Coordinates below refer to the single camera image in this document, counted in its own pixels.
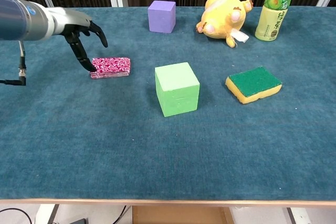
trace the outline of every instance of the green tea bottle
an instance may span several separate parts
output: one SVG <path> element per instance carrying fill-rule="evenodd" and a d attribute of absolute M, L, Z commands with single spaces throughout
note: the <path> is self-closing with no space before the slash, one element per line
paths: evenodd
<path fill-rule="evenodd" d="M 265 0 L 255 36 L 264 41 L 275 40 L 291 0 Z"/>

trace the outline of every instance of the cable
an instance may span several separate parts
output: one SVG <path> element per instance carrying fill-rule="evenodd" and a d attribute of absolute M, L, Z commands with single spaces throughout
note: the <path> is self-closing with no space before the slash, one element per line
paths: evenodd
<path fill-rule="evenodd" d="M 121 219 L 122 214 L 124 213 L 125 209 L 126 209 L 126 206 L 124 206 L 124 209 L 121 211 L 121 214 L 120 214 L 119 217 L 114 221 L 113 224 L 116 224 L 116 223 Z"/>
<path fill-rule="evenodd" d="M 0 212 L 4 212 L 4 211 L 8 211 L 8 210 L 18 210 L 20 212 L 23 212 L 27 216 L 27 218 L 29 220 L 29 223 L 33 224 L 32 221 L 31 221 L 31 218 L 29 217 L 29 215 L 26 212 L 24 212 L 23 210 L 21 210 L 21 209 L 18 209 L 18 208 L 6 208 L 6 209 L 3 209 L 3 210 L 0 210 Z"/>

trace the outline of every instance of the cardboard box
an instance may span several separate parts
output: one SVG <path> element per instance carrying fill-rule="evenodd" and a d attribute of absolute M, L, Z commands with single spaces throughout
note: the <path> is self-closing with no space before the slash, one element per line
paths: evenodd
<path fill-rule="evenodd" d="M 133 206 L 133 224 L 234 224 L 227 207 Z"/>

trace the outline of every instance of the sponge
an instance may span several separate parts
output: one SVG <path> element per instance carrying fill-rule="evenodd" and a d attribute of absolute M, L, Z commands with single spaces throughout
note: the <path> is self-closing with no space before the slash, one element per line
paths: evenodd
<path fill-rule="evenodd" d="M 282 82 L 261 66 L 228 76 L 225 85 L 242 104 L 246 104 L 278 93 Z"/>

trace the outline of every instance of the yellow plush toy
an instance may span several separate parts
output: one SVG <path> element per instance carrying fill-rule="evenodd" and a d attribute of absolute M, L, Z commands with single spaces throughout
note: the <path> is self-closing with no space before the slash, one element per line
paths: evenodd
<path fill-rule="evenodd" d="M 253 8 L 251 0 L 207 0 L 201 22 L 196 25 L 198 33 L 215 39 L 226 39 L 230 47 L 235 47 L 233 34 L 243 26 L 246 13 Z"/>

